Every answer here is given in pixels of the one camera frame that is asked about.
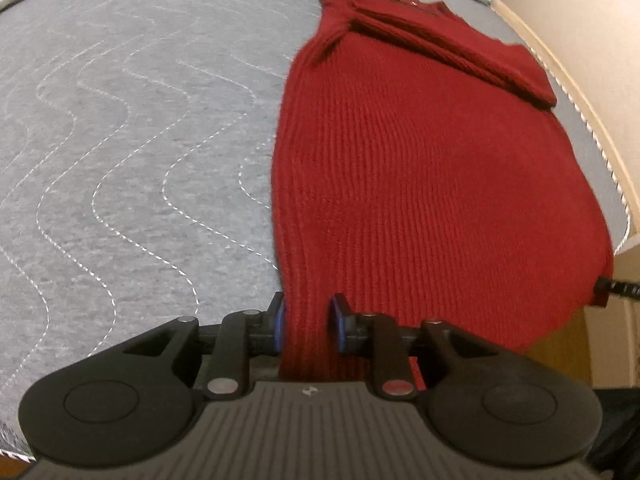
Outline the grey quilted mattress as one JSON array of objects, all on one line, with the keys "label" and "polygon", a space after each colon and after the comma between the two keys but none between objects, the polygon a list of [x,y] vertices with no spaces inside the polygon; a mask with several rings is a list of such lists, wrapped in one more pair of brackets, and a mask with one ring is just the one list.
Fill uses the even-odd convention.
[{"label": "grey quilted mattress", "polygon": [[52,370],[280,287],[271,165],[320,0],[23,0],[1,14],[1,451]]}]

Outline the wooden bed frame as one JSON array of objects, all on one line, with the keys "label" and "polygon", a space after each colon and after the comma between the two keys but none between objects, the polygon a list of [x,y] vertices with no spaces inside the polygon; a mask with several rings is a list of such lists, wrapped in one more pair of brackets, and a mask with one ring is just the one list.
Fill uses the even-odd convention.
[{"label": "wooden bed frame", "polygon": [[[553,76],[596,141],[627,216],[625,235],[615,248],[615,271],[619,278],[638,281],[632,274],[639,270],[639,194],[612,136],[585,92],[544,40],[501,0],[494,0],[491,9]],[[637,387],[639,304],[611,296],[606,308],[585,308],[567,326],[533,344],[526,356],[596,388]]]}]

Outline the red knit sweater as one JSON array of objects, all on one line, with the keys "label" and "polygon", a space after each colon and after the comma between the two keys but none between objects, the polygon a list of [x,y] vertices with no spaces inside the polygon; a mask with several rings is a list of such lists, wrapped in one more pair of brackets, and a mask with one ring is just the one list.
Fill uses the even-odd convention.
[{"label": "red knit sweater", "polygon": [[281,374],[353,380],[330,299],[440,318],[523,350],[613,271],[608,227],[546,71],[445,3],[321,0],[286,80],[272,158]]}]

